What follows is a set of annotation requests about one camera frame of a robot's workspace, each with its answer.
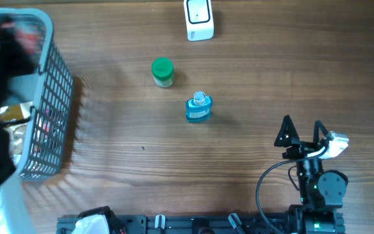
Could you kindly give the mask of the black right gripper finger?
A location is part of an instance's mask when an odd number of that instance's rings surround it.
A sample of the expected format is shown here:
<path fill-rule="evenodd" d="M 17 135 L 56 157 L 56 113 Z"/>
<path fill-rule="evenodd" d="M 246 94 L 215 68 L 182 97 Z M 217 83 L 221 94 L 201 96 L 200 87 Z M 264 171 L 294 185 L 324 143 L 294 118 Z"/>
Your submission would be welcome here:
<path fill-rule="evenodd" d="M 274 141 L 275 147 L 290 147 L 294 145 L 300 145 L 299 135 L 295 129 L 295 126 L 290 118 L 290 115 L 286 115 L 283 118 L 280 131 Z"/>
<path fill-rule="evenodd" d="M 322 133 L 323 136 L 327 136 L 327 134 L 329 133 L 321 120 L 317 120 L 314 123 L 313 143 L 318 143 L 320 141 L 319 133 Z"/>

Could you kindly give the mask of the blue Listerine mouthwash bottle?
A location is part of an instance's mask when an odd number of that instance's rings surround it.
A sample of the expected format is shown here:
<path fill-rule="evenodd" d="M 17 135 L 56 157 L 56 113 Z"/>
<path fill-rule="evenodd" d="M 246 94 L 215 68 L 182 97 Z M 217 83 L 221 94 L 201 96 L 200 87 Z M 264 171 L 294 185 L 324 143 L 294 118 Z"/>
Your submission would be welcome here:
<path fill-rule="evenodd" d="M 211 96 L 206 95 L 203 91 L 197 91 L 193 98 L 186 102 L 185 106 L 187 121 L 201 122 L 211 116 L 213 100 Z"/>

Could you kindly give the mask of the green lid jar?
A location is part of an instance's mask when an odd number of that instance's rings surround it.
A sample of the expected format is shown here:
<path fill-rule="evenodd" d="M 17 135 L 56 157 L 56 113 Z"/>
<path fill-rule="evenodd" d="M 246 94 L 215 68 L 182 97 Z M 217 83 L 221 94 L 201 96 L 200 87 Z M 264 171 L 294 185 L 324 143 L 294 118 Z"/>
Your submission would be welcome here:
<path fill-rule="evenodd" d="M 171 86 L 174 82 L 174 66 L 172 61 L 166 57 L 160 57 L 153 61 L 151 71 L 155 83 L 162 88 Z"/>

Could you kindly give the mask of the brown Pantree snack pouch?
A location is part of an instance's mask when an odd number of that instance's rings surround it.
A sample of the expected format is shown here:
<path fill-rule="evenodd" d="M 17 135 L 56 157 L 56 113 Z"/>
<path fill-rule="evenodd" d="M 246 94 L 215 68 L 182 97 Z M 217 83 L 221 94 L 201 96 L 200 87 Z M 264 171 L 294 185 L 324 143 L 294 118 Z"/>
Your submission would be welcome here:
<path fill-rule="evenodd" d="M 31 116 L 33 102 L 20 103 L 0 108 L 0 122 L 10 123 L 27 119 Z"/>

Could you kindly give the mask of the black red hex wrench pack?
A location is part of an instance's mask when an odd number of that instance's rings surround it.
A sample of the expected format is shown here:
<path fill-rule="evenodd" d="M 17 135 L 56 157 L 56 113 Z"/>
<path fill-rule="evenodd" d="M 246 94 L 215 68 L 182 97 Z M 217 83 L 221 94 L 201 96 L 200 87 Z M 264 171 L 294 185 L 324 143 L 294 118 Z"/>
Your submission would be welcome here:
<path fill-rule="evenodd" d="M 60 122 L 58 122 L 56 118 L 56 112 L 50 107 L 46 106 L 42 114 L 38 115 L 35 139 L 41 145 L 59 154 L 61 149 L 60 143 L 62 133 L 60 132 Z"/>

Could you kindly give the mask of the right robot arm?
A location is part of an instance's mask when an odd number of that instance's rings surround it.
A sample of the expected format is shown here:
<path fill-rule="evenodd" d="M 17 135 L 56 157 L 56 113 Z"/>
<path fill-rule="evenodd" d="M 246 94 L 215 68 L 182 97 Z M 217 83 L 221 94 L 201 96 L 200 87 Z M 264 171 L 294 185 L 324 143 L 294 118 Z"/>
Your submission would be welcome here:
<path fill-rule="evenodd" d="M 326 130 L 319 120 L 313 140 L 302 141 L 290 116 L 284 117 L 274 146 L 286 148 L 282 158 L 295 163 L 301 197 L 301 204 L 286 212 L 285 233 L 345 233 L 343 214 L 337 210 L 349 180 L 337 170 L 324 170 L 323 161 L 337 157 L 348 145 L 347 135 Z"/>

